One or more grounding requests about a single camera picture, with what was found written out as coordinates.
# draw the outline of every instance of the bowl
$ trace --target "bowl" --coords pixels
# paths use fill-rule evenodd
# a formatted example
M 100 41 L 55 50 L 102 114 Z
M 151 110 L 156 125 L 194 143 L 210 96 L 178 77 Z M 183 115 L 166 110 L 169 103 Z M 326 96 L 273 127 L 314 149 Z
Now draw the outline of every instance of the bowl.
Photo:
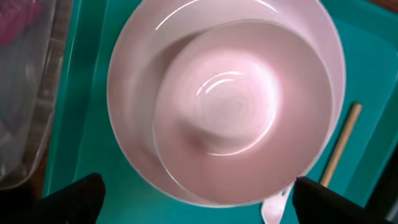
M 241 20 L 199 36 L 172 62 L 156 101 L 155 143 L 184 189 L 245 205 L 305 175 L 332 112 L 313 47 L 276 22 Z
M 113 49 L 107 82 L 109 118 L 134 170 L 154 188 L 185 203 L 232 206 L 197 197 L 168 175 L 156 153 L 152 132 L 157 94 L 171 61 L 187 44 L 210 29 L 241 19 L 276 21 L 312 43 L 330 71 L 336 105 L 330 136 L 340 115 L 345 92 L 343 50 L 337 30 L 319 1 L 143 0 Z

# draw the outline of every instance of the tray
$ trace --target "tray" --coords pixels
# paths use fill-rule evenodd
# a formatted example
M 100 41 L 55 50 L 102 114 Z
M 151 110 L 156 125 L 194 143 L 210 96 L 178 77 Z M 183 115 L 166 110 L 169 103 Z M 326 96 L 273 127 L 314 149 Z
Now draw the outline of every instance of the tray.
M 92 172 L 106 184 L 98 223 L 262 223 L 260 205 L 199 208 L 168 198 L 139 177 L 114 138 L 106 107 L 109 60 L 139 0 L 75 0 L 63 66 L 44 196 Z M 365 206 L 398 139 L 398 18 L 365 1 L 326 0 L 340 32 L 347 92 L 339 125 L 308 174 L 320 180 L 347 116 L 364 109 L 330 188 Z M 290 201 L 282 223 L 298 223 Z

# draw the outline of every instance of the pink fabric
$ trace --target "pink fabric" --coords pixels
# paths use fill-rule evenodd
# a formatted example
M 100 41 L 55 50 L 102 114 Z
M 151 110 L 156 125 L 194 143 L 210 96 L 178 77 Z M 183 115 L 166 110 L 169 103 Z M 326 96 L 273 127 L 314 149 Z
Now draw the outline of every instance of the pink fabric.
M 43 7 L 36 0 L 1 1 L 0 47 L 12 42 L 42 12 Z

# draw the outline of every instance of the wooden stick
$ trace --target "wooden stick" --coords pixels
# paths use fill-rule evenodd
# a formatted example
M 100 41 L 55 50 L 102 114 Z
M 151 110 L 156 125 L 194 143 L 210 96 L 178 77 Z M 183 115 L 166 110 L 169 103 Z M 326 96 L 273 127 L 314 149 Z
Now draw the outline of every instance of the wooden stick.
M 329 186 L 330 180 L 333 177 L 333 174 L 335 173 L 338 161 L 340 160 L 340 157 L 343 154 L 344 148 L 346 147 L 348 139 L 351 136 L 351 133 L 353 132 L 354 125 L 355 125 L 356 120 L 358 119 L 361 111 L 362 111 L 362 105 L 360 105 L 358 102 L 355 102 L 352 106 L 351 111 L 349 112 L 348 119 L 345 122 L 343 131 L 341 132 L 341 134 L 339 136 L 335 150 L 333 151 L 333 154 L 331 155 L 329 164 L 328 164 L 326 171 L 322 177 L 321 184 L 324 187 Z

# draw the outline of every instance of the black object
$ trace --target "black object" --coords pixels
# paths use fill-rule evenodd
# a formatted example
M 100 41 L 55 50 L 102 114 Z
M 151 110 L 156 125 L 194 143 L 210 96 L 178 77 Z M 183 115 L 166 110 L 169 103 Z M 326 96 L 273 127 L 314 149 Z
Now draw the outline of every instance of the black object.
M 293 206 L 300 224 L 391 224 L 310 179 L 297 179 L 293 191 Z
M 91 174 L 22 210 L 1 215 L 0 223 L 96 223 L 104 198 L 101 175 Z
M 398 214 L 393 211 L 398 201 L 398 146 L 373 190 L 365 211 L 379 217 L 390 216 L 392 221 L 398 222 Z

